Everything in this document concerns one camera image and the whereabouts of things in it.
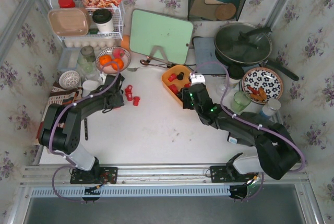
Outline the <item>black coffee capsule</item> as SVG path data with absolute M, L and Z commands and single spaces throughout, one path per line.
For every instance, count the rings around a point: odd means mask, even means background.
M 182 95 L 181 92 L 178 92 L 176 96 L 177 96 L 180 100 L 182 100 L 183 95 Z
M 178 80 L 183 80 L 183 78 L 184 78 L 184 73 L 183 73 L 183 72 L 180 72 L 180 73 L 176 76 L 176 78 L 177 78 Z

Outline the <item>orange plastic storage basket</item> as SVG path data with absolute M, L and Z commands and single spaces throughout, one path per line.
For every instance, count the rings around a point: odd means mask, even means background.
M 184 65 L 175 65 L 161 76 L 162 85 L 170 96 L 182 106 L 182 100 L 177 96 L 183 88 L 190 87 L 189 76 L 192 70 Z

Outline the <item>green translucent cup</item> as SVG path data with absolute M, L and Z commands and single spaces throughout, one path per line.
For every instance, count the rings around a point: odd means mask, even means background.
M 231 109 L 234 113 L 240 113 L 245 110 L 251 103 L 251 98 L 248 93 L 238 91 L 234 94 L 231 101 Z

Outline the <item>grey cloth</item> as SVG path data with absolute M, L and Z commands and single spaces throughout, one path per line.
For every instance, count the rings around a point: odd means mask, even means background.
M 272 125 L 276 123 L 273 118 L 266 118 L 258 113 L 254 112 L 243 112 L 241 113 L 240 117 L 244 120 L 247 120 L 251 123 L 254 123 L 256 125 L 262 124 L 262 125 Z

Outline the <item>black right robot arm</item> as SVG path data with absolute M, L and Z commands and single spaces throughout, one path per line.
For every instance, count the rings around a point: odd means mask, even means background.
M 204 84 L 181 89 L 184 109 L 194 110 L 207 126 L 226 131 L 233 144 L 254 147 L 255 155 L 238 154 L 228 164 L 239 174 L 263 172 L 273 179 L 281 179 L 305 159 L 287 129 L 259 114 L 233 113 L 227 107 L 214 103 Z

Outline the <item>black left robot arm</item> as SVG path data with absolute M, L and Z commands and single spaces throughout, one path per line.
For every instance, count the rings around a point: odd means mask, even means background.
M 44 117 L 38 141 L 50 153 L 67 160 L 76 169 L 91 171 L 98 159 L 80 143 L 81 122 L 101 111 L 110 112 L 124 105 L 121 74 L 107 75 L 103 85 L 82 99 L 68 105 L 51 104 Z

